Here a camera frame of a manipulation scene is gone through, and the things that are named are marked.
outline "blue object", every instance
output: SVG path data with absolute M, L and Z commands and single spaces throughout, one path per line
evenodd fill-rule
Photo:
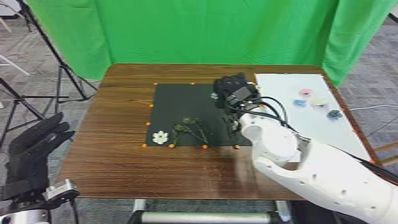
M 341 114 L 340 110 L 333 110 L 327 113 L 327 117 L 329 117 L 329 119 L 338 120 L 343 117 L 343 114 Z
M 308 100 L 295 100 L 295 101 L 293 101 L 293 105 L 299 106 L 299 107 L 306 107 L 306 105 L 308 105 Z

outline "wooden table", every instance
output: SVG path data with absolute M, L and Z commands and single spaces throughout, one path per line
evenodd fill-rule
M 251 149 L 142 148 L 155 83 L 214 83 L 246 72 L 324 74 L 311 66 L 142 65 L 110 67 L 71 146 L 59 179 L 70 178 L 82 197 L 295 200 L 301 197 L 258 173 Z M 372 158 L 377 160 L 341 96 L 331 85 Z

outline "white flower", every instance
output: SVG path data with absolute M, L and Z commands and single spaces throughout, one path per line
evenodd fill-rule
M 158 131 L 158 133 L 153 133 L 153 142 L 158 143 L 160 145 L 167 142 L 169 140 L 169 133 L 164 131 Z
M 219 94 L 217 93 L 212 93 L 210 97 L 212 97 L 214 100 L 219 100 Z

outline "black cable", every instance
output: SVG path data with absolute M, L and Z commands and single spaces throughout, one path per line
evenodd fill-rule
M 354 159 L 361 162 L 363 166 L 368 168 L 368 170 L 382 175 L 395 183 L 398 183 L 398 176 L 389 170 L 386 170 L 381 166 L 377 166 L 368 160 L 354 156 L 343 149 L 340 149 L 336 146 L 333 146 L 341 152 L 347 153 L 349 156 L 352 156 Z
M 285 122 L 288 123 L 288 113 L 286 113 L 286 108 L 283 106 L 281 101 L 274 97 L 270 97 L 270 96 L 262 96 L 258 99 L 270 99 L 277 103 L 277 105 L 279 105 L 279 107 L 283 109 Z
M 388 125 L 397 121 L 398 117 L 382 125 L 382 127 L 366 135 L 366 138 L 388 127 Z
M 78 207 L 77 207 L 75 199 L 70 200 L 70 204 L 71 204 L 71 210 L 73 210 L 75 224 L 80 224 L 80 221 L 78 221 Z
M 279 115 L 279 112 L 277 112 L 276 107 L 272 107 L 272 105 L 270 105 L 265 101 L 254 101 L 253 103 L 254 103 L 254 104 L 263 104 L 263 105 L 270 108 L 270 110 L 272 110 L 276 116 L 281 118 L 281 115 Z
M 235 110 L 235 111 L 238 111 L 242 113 L 247 113 L 247 114 L 269 117 L 270 119 L 277 120 L 283 123 L 283 126 L 286 126 L 297 132 L 297 130 L 293 129 L 290 124 L 285 122 L 285 120 L 277 116 L 274 116 L 272 114 L 267 114 L 263 112 L 256 112 L 256 111 L 251 111 L 251 110 L 244 110 L 240 108 L 233 108 L 233 106 L 230 104 L 228 104 L 228 107 L 230 107 L 231 110 Z

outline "black mat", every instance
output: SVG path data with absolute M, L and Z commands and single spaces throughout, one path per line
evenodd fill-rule
M 214 85 L 208 84 L 157 85 L 151 125 L 146 133 L 146 144 L 150 146 L 167 146 L 173 143 L 171 133 L 174 124 L 182 123 L 187 117 L 201 119 L 210 146 L 231 146 L 235 143 L 242 146 L 251 146 L 251 142 L 240 133 L 231 141 L 228 126 L 222 120 L 224 111 L 215 108 L 212 93 Z M 153 142 L 153 134 L 158 131 L 169 133 L 169 140 L 162 145 Z M 203 141 L 190 134 L 180 135 L 178 146 L 201 146 L 203 144 Z

